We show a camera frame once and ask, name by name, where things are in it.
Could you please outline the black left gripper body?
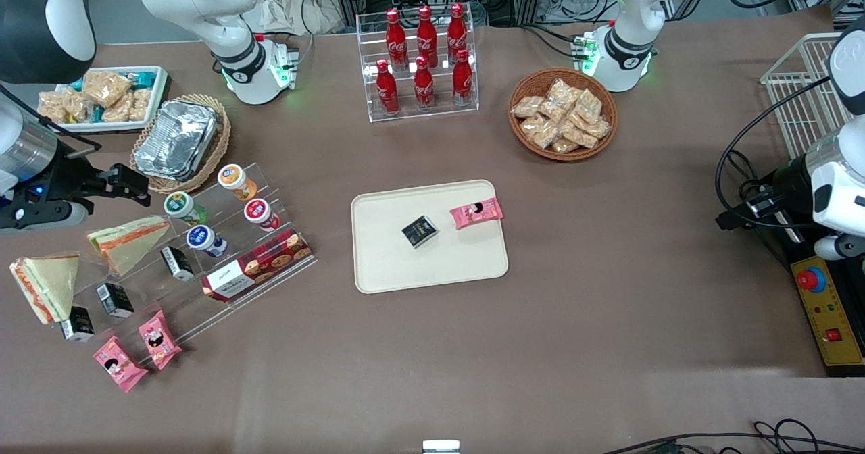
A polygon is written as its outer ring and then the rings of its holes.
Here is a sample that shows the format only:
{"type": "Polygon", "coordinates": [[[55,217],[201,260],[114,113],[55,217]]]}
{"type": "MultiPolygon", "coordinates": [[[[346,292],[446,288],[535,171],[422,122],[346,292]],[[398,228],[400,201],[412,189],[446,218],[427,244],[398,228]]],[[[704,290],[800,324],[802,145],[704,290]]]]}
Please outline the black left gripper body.
{"type": "Polygon", "coordinates": [[[811,182],[805,155],[779,166],[770,175],[775,214],[789,216],[792,224],[813,224],[811,182]]]}

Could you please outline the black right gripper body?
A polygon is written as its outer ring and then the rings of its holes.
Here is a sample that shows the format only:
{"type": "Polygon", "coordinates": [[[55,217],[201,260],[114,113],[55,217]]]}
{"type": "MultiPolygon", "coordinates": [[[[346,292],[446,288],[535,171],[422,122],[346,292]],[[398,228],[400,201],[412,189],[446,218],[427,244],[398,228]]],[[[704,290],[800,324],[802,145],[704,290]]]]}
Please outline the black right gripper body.
{"type": "Polygon", "coordinates": [[[63,213],[87,197],[116,197],[103,170],[84,157],[58,153],[46,170],[20,185],[20,199],[37,213],[63,213]]]}

